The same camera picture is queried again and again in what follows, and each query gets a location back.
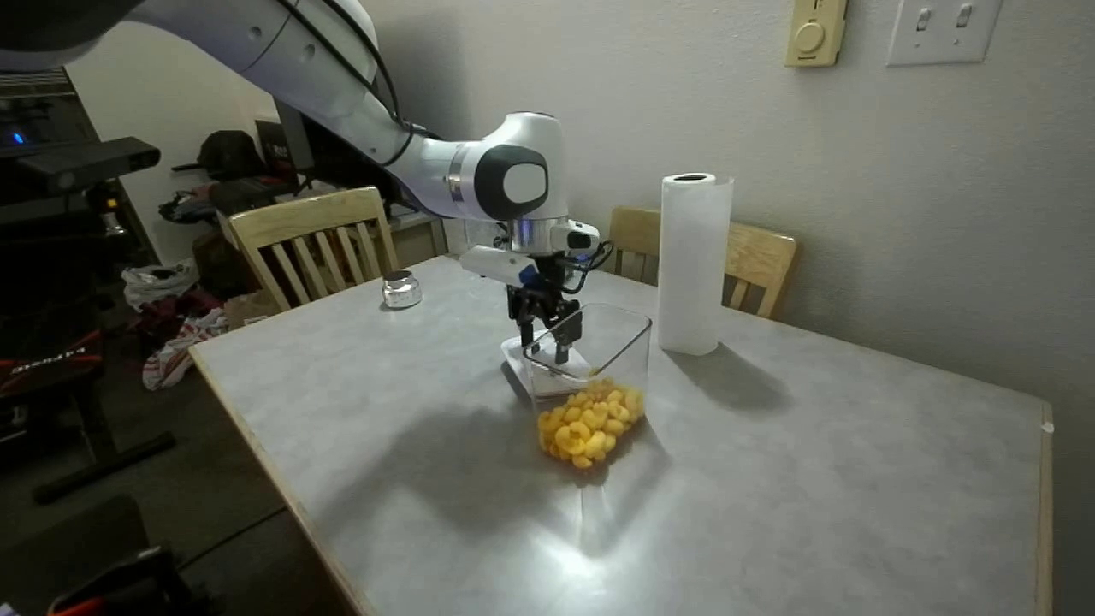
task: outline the wooden chair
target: wooden chair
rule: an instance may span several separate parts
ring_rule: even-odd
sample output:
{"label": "wooden chair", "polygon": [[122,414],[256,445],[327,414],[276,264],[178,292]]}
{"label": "wooden chair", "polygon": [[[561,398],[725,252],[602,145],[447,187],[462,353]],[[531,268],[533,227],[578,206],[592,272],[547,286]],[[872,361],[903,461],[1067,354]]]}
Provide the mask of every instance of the wooden chair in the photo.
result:
{"label": "wooden chair", "polygon": [[401,268],[375,187],[249,210],[229,227],[249,271],[284,312]]}
{"label": "wooden chair", "polygon": [[[660,214],[657,210],[619,206],[611,211],[608,240],[616,245],[616,272],[637,280],[657,280],[660,249]],[[796,255],[796,240],[732,221],[725,249],[725,292],[722,301],[740,312],[773,318],[791,264]]]}

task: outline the black object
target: black object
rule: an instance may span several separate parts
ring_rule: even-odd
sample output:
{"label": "black object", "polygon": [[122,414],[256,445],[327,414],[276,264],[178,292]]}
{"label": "black object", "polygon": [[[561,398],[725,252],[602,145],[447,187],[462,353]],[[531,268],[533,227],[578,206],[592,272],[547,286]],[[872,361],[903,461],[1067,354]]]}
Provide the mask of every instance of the black object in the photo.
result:
{"label": "black object", "polygon": [[66,73],[3,75],[0,83],[0,232],[26,221],[54,221],[87,210],[76,196],[48,196],[20,158],[48,154],[52,146],[95,146],[98,137],[67,85]]}
{"label": "black object", "polygon": [[3,3],[0,48],[58,50],[95,41],[121,25],[139,0],[10,0]]}
{"label": "black object", "polygon": [[200,613],[173,554],[149,547],[139,511],[111,497],[0,554],[3,601],[20,613],[66,610],[85,600],[127,600],[133,613]]}
{"label": "black object", "polygon": [[162,206],[170,221],[213,221],[214,211],[236,214],[256,206],[272,206],[276,196],[294,196],[299,176],[268,163],[243,129],[214,129],[200,139],[194,163],[173,171],[205,171],[213,176],[200,192],[184,192]]}
{"label": "black object", "polygon": [[284,126],[272,119],[252,119],[252,133],[260,139],[260,154],[271,175],[294,176],[299,167],[294,167],[294,154],[287,149]]}
{"label": "black object", "polygon": [[507,286],[523,353],[536,353],[533,322],[540,318],[555,334],[555,361],[568,361],[571,345],[581,340],[581,303],[563,297],[563,280],[561,255],[536,255],[536,276],[523,280],[523,286]]}
{"label": "black object", "polygon": [[73,196],[102,176],[129,175],[139,167],[154,167],[162,149],[122,137],[85,146],[48,146],[42,154],[18,158],[18,167],[29,176],[29,186],[45,196]]}
{"label": "black object", "polygon": [[[512,167],[540,167],[543,171],[543,196],[531,198],[531,202],[511,202],[507,196],[507,175]],[[521,219],[533,210],[540,210],[540,202],[547,198],[547,160],[536,149],[525,146],[488,146],[476,167],[476,198],[482,206],[482,211],[488,211],[492,219]]]}
{"label": "black object", "polygon": [[243,252],[232,249],[226,236],[218,232],[198,236],[191,252],[194,252],[200,292],[210,292],[213,297],[226,301],[260,286]]}
{"label": "black object", "polygon": [[0,297],[0,407],[36,414],[73,402],[91,455],[85,468],[36,486],[36,503],[52,503],[173,445],[170,435],[156,435],[133,449],[117,449],[109,435],[95,394],[102,332],[87,268],[87,236],[0,241],[0,280],[10,292]]}
{"label": "black object", "polygon": [[368,160],[364,149],[306,119],[294,105],[276,98],[280,129],[289,149],[294,167],[311,180],[327,180],[337,187],[375,186],[383,202],[401,202],[401,180]]}

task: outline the black chair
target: black chair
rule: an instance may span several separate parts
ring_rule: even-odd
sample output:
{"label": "black chair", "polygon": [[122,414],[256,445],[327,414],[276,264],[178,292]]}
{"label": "black chair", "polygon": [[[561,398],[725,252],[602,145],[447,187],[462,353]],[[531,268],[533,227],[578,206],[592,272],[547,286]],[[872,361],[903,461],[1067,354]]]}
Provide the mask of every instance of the black chair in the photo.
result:
{"label": "black chair", "polygon": [[117,449],[98,407],[95,240],[85,232],[0,240],[0,409],[52,414],[76,407],[87,449],[85,468],[34,489],[36,503],[52,503],[173,445],[170,435],[156,435]]}

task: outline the table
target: table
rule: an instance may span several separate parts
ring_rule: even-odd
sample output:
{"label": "table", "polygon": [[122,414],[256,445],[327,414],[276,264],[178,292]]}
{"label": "table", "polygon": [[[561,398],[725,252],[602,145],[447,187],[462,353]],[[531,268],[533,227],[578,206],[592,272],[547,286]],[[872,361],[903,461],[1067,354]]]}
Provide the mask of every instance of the table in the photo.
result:
{"label": "table", "polygon": [[645,429],[578,478],[498,374],[502,286],[415,272],[411,312],[364,284],[194,345],[359,613],[1038,610],[1042,400],[725,312],[715,354],[650,349]]}

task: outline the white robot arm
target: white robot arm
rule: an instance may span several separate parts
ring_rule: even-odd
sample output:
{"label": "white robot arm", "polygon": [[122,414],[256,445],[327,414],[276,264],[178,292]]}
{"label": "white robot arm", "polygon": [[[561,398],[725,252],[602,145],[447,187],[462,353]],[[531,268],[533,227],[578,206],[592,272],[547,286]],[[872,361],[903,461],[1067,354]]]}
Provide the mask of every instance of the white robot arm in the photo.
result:
{"label": "white robot arm", "polygon": [[375,94],[385,79],[359,0],[0,0],[0,73],[54,69],[121,21],[164,28],[306,114],[383,163],[408,196],[443,219],[498,219],[507,245],[466,255],[467,271],[523,293],[512,318],[571,316],[571,272],[606,252],[596,227],[563,219],[561,133],[543,114],[512,114],[482,139],[434,139]]}

